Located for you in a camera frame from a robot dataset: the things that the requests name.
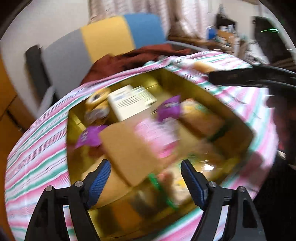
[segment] pink and green striped cloth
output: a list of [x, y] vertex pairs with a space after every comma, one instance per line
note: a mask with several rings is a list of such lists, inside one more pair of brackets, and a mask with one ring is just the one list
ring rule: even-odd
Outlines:
[[[171, 65], [174, 56], [143, 67], [124, 71], [108, 78], [86, 83], [71, 91], [46, 111], [22, 136], [8, 156], [5, 175], [5, 205], [8, 222], [17, 241], [24, 240], [36, 203], [48, 185], [70, 186], [67, 167], [66, 132], [68, 111], [94, 91], [123, 79], [158, 68], [180, 75], [206, 89], [227, 104], [254, 131], [247, 164], [222, 183], [236, 189], [245, 186], [254, 198], [272, 167], [278, 145], [272, 110], [265, 107], [268, 90], [248, 87], [216, 87], [199, 72]], [[203, 59], [227, 68], [248, 67], [246, 62], [225, 53], [206, 51], [183, 58]], [[71, 240], [77, 240], [68, 206], [64, 207], [66, 225]], [[222, 210], [216, 239], [221, 237], [227, 210]], [[196, 208], [159, 233], [154, 241], [189, 241], [201, 218]]]

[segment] purple snack bag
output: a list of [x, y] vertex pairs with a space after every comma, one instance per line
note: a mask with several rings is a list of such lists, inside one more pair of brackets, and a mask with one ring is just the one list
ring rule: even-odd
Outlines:
[[79, 136], [75, 148], [86, 146], [99, 146], [102, 144], [99, 133], [104, 130], [107, 125], [89, 126]]
[[157, 108], [158, 121], [163, 121], [169, 117], [174, 119], [178, 119], [180, 117], [180, 97], [180, 95], [176, 95], [172, 98], [169, 98]]

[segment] red blanket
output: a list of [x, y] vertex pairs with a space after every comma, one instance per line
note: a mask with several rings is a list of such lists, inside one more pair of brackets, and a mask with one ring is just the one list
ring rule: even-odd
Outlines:
[[110, 54], [97, 60], [82, 80], [81, 85], [93, 80], [100, 80], [124, 70], [143, 66], [146, 62], [153, 60], [161, 55], [183, 56], [191, 54], [191, 49], [173, 50], [170, 44], [149, 45], [140, 49], [132, 50], [128, 53], [111, 56]]

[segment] chair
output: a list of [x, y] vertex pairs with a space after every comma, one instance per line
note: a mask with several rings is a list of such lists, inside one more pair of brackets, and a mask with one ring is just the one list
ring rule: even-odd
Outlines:
[[127, 53], [146, 45], [170, 43], [176, 50], [204, 49], [166, 41], [158, 16], [137, 13], [115, 16], [77, 29], [45, 49], [26, 51], [26, 64], [42, 99], [38, 116], [80, 85], [92, 64], [106, 54]]

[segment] white wall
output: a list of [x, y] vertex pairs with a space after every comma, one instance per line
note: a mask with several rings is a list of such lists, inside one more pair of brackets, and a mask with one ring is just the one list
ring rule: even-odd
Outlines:
[[254, 38], [253, 16], [258, 16], [258, 8], [242, 0], [221, 0], [226, 15], [237, 22], [237, 31], [248, 39]]
[[25, 71], [24, 53], [35, 44], [47, 47], [55, 40], [88, 23], [87, 0], [33, 0], [12, 22], [0, 40], [1, 55], [20, 98], [37, 115], [34, 97]]
[[209, 3], [209, 25], [215, 25], [216, 23], [216, 14], [219, 12], [219, 5], [222, 3], [222, 0], [208, 0]]

